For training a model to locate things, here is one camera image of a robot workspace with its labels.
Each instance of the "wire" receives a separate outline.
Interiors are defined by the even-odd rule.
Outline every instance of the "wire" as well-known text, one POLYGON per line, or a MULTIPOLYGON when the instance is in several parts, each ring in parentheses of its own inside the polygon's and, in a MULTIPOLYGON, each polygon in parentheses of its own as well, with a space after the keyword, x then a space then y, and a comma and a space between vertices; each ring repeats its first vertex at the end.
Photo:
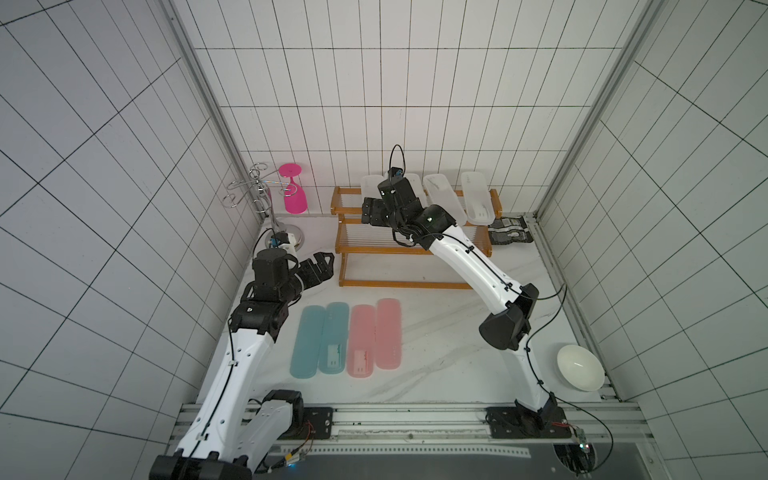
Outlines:
POLYGON ((304 452, 304 455, 306 455, 309 452, 311 452, 312 451, 312 447, 315 445, 315 435, 314 435, 315 428, 312 426, 312 423, 310 423, 310 422, 306 422, 305 425, 307 426, 306 438, 301 443, 301 445, 299 445, 296 448, 294 448, 293 450, 291 450, 289 455, 286 455, 285 457, 281 458, 280 460, 278 460, 277 462, 275 462, 271 466, 266 464, 266 456, 270 454, 269 452, 267 452, 264 455, 264 457, 261 459, 261 462, 259 462, 259 465, 256 466, 256 469, 253 471, 253 473, 270 473, 271 471, 274 471, 274 470, 277 470, 278 468, 282 468, 282 467, 286 466, 288 459, 292 458, 296 453, 298 453, 299 450, 301 450, 303 448, 303 446, 306 445, 306 443, 310 441, 310 439, 312 440, 312 442, 310 443, 310 447, 306 450, 306 452, 304 452), (264 470, 259 470, 259 467, 261 467, 261 466, 263 466, 265 469, 264 470))
MULTIPOLYGON (((568 293, 568 287, 567 287, 567 286, 565 286, 565 284, 564 284, 564 283, 563 283, 563 286, 564 286, 564 295, 563 295, 563 297, 564 297, 564 296, 565 296, 565 294, 566 294, 566 293, 568 293)), ((539 379, 539 378, 538 378, 538 375, 536 374, 536 371, 533 369, 533 362, 531 362, 531 347, 529 346, 529 345, 531 344, 531 340, 533 340, 533 337, 535 337, 537 333, 541 332, 541 331, 542 331, 544 328, 546 328, 546 327, 547 327, 547 326, 548 326, 550 323, 552 323, 552 322, 554 321, 554 319, 555 319, 555 318, 557 318, 557 316, 560 314, 561 310, 563 310, 563 302, 560 302, 560 306, 558 307, 558 311, 557 311, 557 312, 555 312, 555 314, 552 316, 552 318, 550 318, 550 319, 549 319, 549 321, 548 321, 548 322, 546 322, 546 323, 545 323, 545 324, 544 324, 544 325, 543 325, 543 326, 542 326, 540 329, 537 329, 535 332, 533 332, 533 333, 532 333, 532 334, 531 334, 531 335, 528 337, 528 341, 525 343, 525 356, 528 358, 528 366, 529 366, 529 367, 531 367, 531 372, 533 373, 533 376, 536 378, 536 383, 538 384, 538 386, 539 386, 539 387, 541 387, 541 389, 542 389, 542 390, 544 390, 544 391, 545 391, 545 392, 546 392, 548 395, 552 395, 552 396, 554 396, 554 398, 555 398, 556 400, 558 400, 559 402, 565 403, 565 404, 567 404, 567 405, 570 405, 570 406, 574 407, 575 409, 581 410, 582 412, 586 413, 587 415, 589 415, 589 416, 590 416, 590 417, 592 417, 593 419, 595 419, 595 420, 597 420, 598 422, 600 422, 600 424, 603 426, 603 428, 605 428, 605 430, 608 432, 608 436, 610 436, 610 437, 611 437, 611 447, 608 449, 608 454, 605 456, 605 458, 603 458, 603 461, 602 461, 602 462, 600 462, 600 463, 599 463, 597 466, 595 466, 595 467, 594 467, 592 470, 590 470, 589 472, 587 472, 587 473, 592 473, 592 472, 594 472, 595 470, 597 470, 598 468, 600 468, 601 466, 605 465, 605 462, 607 462, 607 461, 608 461, 608 458, 611 456, 611 453, 614 451, 614 434, 611 432, 611 429, 609 429, 609 428, 608 428, 608 425, 605 425, 605 423, 604 423, 602 420, 600 420, 598 417, 596 417, 596 416, 595 416, 594 414, 592 414, 591 412, 588 412, 587 410, 585 410, 585 409, 581 408, 581 407, 580 407, 580 406, 578 406, 578 405, 574 405, 573 403, 570 403, 570 402, 566 402, 565 400, 563 400, 563 399, 561 399, 561 398, 557 397, 557 396, 556 396, 554 393, 552 393, 552 392, 550 392, 549 390, 547 390, 546 388, 544 388, 544 382, 542 382, 542 381, 541 381, 541 379, 539 379)))
POLYGON ((288 308, 296 305, 299 302, 299 300, 301 300, 301 293, 299 293, 299 296, 297 296, 296 299, 293 302, 288 304, 288 308))
POLYGON ((265 233, 266 233, 268 230, 272 230, 272 235, 274 235, 274 234, 275 234, 275 230, 274 230, 272 227, 268 227, 268 228, 266 228, 266 229, 265 229, 265 230, 264 230, 264 231, 261 233, 261 235, 259 235, 259 238, 256 240, 256 243, 253 245, 253 254, 252 254, 251 256, 253 256, 253 255, 256 255, 256 248, 259 246, 259 242, 261 241, 261 237, 263 237, 263 236, 264 236, 264 234, 265 234, 265 233))
MULTIPOLYGON (((389 152, 389 169, 387 169, 387 176, 389 176, 389 171, 392 169, 392 155, 395 154, 395 149, 400 149, 400 154, 402 155, 402 174, 406 174, 406 153, 402 151, 402 147, 398 144, 396 144, 394 147, 392 147, 392 151, 389 152)), ((392 186, 392 178, 389 179, 389 186, 392 186)))

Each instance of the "sticker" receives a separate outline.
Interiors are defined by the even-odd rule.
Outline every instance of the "sticker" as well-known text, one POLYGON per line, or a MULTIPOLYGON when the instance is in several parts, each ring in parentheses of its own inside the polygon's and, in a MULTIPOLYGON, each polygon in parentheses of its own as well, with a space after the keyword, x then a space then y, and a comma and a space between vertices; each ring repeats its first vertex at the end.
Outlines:
POLYGON ((355 356, 353 359, 353 371, 355 373, 364 374, 368 371, 368 352, 365 350, 355 350, 355 356))
POLYGON ((341 349, 338 343, 336 345, 328 345, 328 368, 339 368, 340 356, 341 349))

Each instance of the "plastic lid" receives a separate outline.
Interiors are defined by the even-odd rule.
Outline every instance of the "plastic lid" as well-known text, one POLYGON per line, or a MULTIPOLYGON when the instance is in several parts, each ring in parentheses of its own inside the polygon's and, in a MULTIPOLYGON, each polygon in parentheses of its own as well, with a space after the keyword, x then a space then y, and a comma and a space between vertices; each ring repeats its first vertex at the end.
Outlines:
POLYGON ((403 177, 405 177, 406 180, 410 182, 413 193, 422 203, 422 207, 429 205, 429 202, 427 201, 427 194, 425 193, 424 187, 422 186, 421 177, 418 174, 405 174, 403 177))
POLYGON ((424 176, 424 187, 429 194, 429 200, 445 208, 456 224, 460 227, 467 223, 467 213, 458 201, 456 192, 443 174, 431 174, 424 176))
POLYGON ((467 218, 474 225, 490 225, 496 218, 491 203, 488 184, 480 172, 464 172, 462 174, 462 190, 464 205, 467 207, 467 218))
POLYGON ((382 195, 379 193, 379 184, 385 180, 383 175, 366 175, 360 180, 360 193, 363 198, 378 198, 381 199, 382 195))

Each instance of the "marble countertop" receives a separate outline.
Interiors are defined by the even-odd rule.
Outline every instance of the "marble countertop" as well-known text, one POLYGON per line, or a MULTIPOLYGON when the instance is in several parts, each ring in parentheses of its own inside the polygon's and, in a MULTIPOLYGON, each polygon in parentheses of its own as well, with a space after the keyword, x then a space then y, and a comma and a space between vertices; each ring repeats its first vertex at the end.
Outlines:
MULTIPOLYGON (((317 251, 333 252, 336 240, 335 217, 294 217, 286 222, 300 227, 305 244, 299 260, 317 251)), ((491 259, 509 276, 526 284, 533 283, 541 296, 555 288, 533 243, 494 246, 491 259)), ((453 272, 431 255, 360 255, 349 258, 348 273, 375 271, 397 272, 398 262, 411 270, 431 272, 432 277, 453 272)), ((307 290, 293 307, 280 330, 274 349, 269 353, 252 385, 254 398, 262 398, 271 389, 299 390, 305 403, 359 402, 513 402, 518 389, 510 379, 497 349, 488 345, 478 332, 478 325, 488 315, 485 304, 472 290, 427 290, 405 288, 341 287, 338 272, 341 256, 336 256, 335 275, 331 280, 307 290), (289 374, 293 343, 303 307, 346 302, 351 306, 375 305, 382 298, 398 299, 402 305, 402 363, 395 370, 374 369, 366 379, 354 379, 342 372, 325 375, 318 372, 311 379, 295 379, 289 374)), ((253 280, 248 268, 240 284, 253 280)), ((455 281, 445 278, 444 281, 455 281)), ((558 310, 556 299, 539 301, 531 318, 534 330, 540 328, 558 310)), ((223 355, 222 335, 211 365, 217 366, 223 355)), ((557 368, 558 350, 576 339, 563 312, 531 342, 540 366, 539 376, 555 394, 571 402, 597 402, 596 392, 582 392, 569 386, 557 368)), ((206 376, 201 394, 207 391, 212 375, 206 376)))

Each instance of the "white tiled wall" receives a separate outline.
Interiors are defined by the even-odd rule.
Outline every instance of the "white tiled wall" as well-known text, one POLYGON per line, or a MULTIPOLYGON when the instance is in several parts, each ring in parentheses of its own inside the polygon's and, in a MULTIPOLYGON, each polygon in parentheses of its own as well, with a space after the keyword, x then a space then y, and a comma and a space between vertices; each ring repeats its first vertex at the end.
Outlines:
POLYGON ((0 22, 3 476, 146 479, 258 221, 154 0, 0 22))
POLYGON ((670 1, 542 217, 675 478, 768 468, 766 10, 670 1))
POLYGON ((407 170, 480 171, 505 211, 536 210, 644 1, 174 4, 242 155, 301 165, 328 214, 394 144, 407 170))

